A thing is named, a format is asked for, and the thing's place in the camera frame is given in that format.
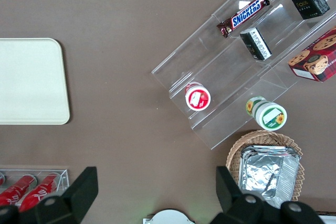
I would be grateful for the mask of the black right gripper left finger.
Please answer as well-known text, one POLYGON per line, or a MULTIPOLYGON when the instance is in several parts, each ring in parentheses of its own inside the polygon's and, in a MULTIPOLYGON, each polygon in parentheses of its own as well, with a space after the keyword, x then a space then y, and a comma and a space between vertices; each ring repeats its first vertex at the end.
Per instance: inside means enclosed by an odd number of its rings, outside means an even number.
POLYGON ((81 223, 98 195, 95 166, 86 167, 61 196, 42 200, 19 214, 19 223, 81 223))

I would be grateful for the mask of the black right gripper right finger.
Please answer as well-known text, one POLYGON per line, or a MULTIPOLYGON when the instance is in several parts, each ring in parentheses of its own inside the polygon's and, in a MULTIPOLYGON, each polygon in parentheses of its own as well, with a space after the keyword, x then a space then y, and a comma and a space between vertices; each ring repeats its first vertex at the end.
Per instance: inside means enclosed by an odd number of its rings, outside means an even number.
POLYGON ((282 223, 280 210, 241 192, 227 167, 216 167, 216 195, 222 212, 212 223, 282 223))

